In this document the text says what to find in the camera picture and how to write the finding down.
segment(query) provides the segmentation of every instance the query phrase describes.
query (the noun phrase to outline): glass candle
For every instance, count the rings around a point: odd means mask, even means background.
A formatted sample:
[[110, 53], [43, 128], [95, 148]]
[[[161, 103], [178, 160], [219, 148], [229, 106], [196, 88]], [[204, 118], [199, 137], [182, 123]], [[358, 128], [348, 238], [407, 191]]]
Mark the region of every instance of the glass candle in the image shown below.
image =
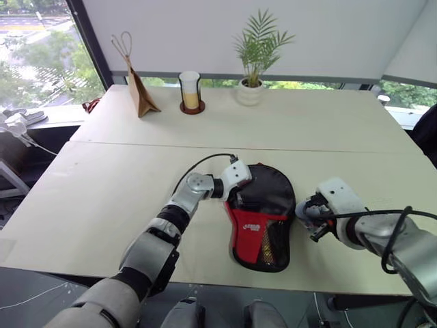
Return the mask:
[[192, 70], [187, 70], [179, 74], [179, 80], [182, 88], [182, 98], [187, 109], [196, 109], [199, 107], [199, 90], [198, 80], [200, 74]]

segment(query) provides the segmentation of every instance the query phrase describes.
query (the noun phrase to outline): gray floor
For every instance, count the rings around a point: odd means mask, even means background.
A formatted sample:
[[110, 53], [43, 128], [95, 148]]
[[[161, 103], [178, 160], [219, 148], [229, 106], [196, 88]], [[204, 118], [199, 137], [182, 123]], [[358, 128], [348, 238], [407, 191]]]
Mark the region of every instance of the gray floor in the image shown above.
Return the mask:
[[[0, 310], [0, 327], [42, 327], [56, 313], [73, 302], [85, 288], [66, 283], [51, 276], [29, 271], [0, 268], [0, 308], [23, 302], [50, 288], [58, 287], [24, 304]], [[242, 328], [242, 309], [254, 299], [273, 304], [282, 314], [289, 328], [307, 328], [308, 318], [317, 322], [317, 311], [312, 292], [286, 292], [170, 284], [167, 289], [152, 297], [142, 312], [140, 327], [159, 327], [166, 313], [180, 300], [195, 296], [206, 307], [206, 327]], [[348, 327], [343, 312], [330, 312], [325, 306], [329, 295], [317, 293], [323, 319], [334, 323], [331, 327]], [[403, 303], [350, 310], [354, 328], [394, 327]], [[416, 327], [423, 320], [418, 309], [413, 309], [404, 327]]]

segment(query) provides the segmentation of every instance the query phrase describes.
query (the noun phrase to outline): wooden tabletop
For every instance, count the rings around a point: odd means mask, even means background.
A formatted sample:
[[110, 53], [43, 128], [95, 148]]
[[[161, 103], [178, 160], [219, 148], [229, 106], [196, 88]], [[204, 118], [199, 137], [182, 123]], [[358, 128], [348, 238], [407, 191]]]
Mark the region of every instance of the wooden tabletop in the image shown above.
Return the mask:
[[[281, 170], [297, 201], [322, 181], [339, 176], [370, 209], [403, 208], [437, 213], [437, 172], [420, 154], [230, 150], [69, 142], [0, 231], [3, 267], [111, 276], [131, 240], [163, 207], [175, 183], [194, 162], [215, 152], [234, 152], [247, 164]], [[198, 167], [219, 175], [224, 158]], [[437, 234], [437, 223], [414, 218]], [[291, 261], [281, 273], [259, 273], [237, 264], [229, 253], [231, 222], [223, 203], [208, 200], [185, 231], [172, 280], [284, 290], [316, 290], [375, 295], [408, 295], [380, 259], [355, 251], [334, 236], [319, 243], [295, 221]]]
[[370, 92], [264, 90], [254, 107], [239, 105], [235, 89], [202, 88], [206, 110], [179, 110], [180, 89], [149, 87], [162, 110], [141, 119], [128, 87], [113, 85], [72, 141], [235, 149], [319, 150], [420, 154]]

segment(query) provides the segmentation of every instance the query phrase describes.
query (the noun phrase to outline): red and black bag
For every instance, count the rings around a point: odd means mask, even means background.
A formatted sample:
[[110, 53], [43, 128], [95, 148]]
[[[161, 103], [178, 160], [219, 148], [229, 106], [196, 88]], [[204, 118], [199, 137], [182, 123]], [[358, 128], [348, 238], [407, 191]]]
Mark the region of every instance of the red and black bag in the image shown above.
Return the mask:
[[252, 181], [231, 190], [226, 202], [234, 230], [232, 253], [242, 266], [279, 272], [290, 262], [290, 225], [296, 198], [280, 171], [249, 165]]

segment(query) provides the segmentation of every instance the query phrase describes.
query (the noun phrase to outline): brown paper bag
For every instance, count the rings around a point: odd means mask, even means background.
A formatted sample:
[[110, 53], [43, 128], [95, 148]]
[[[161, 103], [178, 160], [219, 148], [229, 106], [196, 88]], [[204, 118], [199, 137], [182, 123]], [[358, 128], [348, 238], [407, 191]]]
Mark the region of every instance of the brown paper bag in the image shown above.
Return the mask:
[[[124, 42], [124, 36], [128, 36], [129, 38], [129, 48], [126, 47]], [[128, 65], [128, 74], [129, 74], [129, 93], [132, 97], [135, 108], [138, 111], [138, 117], [144, 116], [148, 111], [161, 111], [158, 106], [156, 106], [155, 102], [152, 100], [152, 97], [147, 92], [144, 87], [141, 78], [135, 72], [130, 63], [130, 53], [132, 51], [132, 36], [129, 32], [125, 31], [120, 36], [121, 43], [119, 40], [112, 35], [111, 42], [113, 46], [117, 49], [120, 55], [123, 57], [124, 61]]]

